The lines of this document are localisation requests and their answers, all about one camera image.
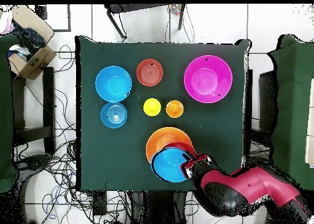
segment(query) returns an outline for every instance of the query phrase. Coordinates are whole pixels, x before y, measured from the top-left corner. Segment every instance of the black chair leg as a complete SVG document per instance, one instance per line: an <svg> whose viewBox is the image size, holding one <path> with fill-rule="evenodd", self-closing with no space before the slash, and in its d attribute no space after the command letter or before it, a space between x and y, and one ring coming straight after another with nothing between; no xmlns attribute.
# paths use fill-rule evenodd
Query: black chair leg
<svg viewBox="0 0 314 224"><path fill-rule="evenodd" d="M181 4L181 11L180 11L180 18L179 18L179 27L178 29L181 30L182 21L183 21L183 12L186 4Z"/></svg>
<svg viewBox="0 0 314 224"><path fill-rule="evenodd" d="M118 31L119 35L121 36L122 39L126 39L126 36L121 32L119 26L117 25L117 23L115 22L115 20L113 19L110 10L107 10L107 15L110 19L110 21L112 22L112 24L114 25L115 29Z"/></svg>

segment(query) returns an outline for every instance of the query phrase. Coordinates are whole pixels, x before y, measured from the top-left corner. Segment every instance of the yellow bowl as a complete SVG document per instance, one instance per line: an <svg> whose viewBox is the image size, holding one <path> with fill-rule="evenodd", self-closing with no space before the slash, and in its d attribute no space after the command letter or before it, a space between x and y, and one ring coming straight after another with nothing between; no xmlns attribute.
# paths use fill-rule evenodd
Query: yellow bowl
<svg viewBox="0 0 314 224"><path fill-rule="evenodd" d="M170 118L179 118L183 113L183 104L180 101L170 101L166 106L166 112Z"/></svg>
<svg viewBox="0 0 314 224"><path fill-rule="evenodd" d="M144 112L148 116L156 116L160 113L161 105L157 99L147 99L144 103Z"/></svg>

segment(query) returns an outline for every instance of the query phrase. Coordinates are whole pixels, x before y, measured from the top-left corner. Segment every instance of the cardboard box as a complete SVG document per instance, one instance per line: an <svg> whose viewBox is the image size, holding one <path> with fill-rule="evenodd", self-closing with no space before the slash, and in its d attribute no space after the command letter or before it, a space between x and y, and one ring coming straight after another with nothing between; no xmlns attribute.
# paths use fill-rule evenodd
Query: cardboard box
<svg viewBox="0 0 314 224"><path fill-rule="evenodd" d="M54 31L27 6L15 6L12 9L12 13L14 21L22 28L29 27L35 30L44 38L46 43L45 48L40 48L28 62L23 60L16 53L13 53L9 57L9 60L14 64L10 63L11 71L23 78L34 80L40 75L43 68L56 56L56 53L47 46L48 41L54 35Z"/></svg>

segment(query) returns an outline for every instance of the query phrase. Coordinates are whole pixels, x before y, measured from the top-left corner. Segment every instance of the blue cloth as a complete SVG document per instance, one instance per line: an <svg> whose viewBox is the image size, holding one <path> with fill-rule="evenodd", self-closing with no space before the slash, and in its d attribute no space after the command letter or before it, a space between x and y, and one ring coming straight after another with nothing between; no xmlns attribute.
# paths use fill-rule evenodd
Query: blue cloth
<svg viewBox="0 0 314 224"><path fill-rule="evenodd" d="M7 51L7 58L13 54L13 51Z"/></svg>

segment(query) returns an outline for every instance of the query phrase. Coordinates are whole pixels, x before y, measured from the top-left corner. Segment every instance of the red bowl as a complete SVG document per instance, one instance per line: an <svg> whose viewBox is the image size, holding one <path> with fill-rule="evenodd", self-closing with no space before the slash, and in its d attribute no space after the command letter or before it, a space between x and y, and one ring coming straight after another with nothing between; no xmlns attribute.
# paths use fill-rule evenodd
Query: red bowl
<svg viewBox="0 0 314 224"><path fill-rule="evenodd" d="M153 59L143 60L136 69L136 76L139 82L151 87L160 83L163 78L163 68L160 63Z"/></svg>

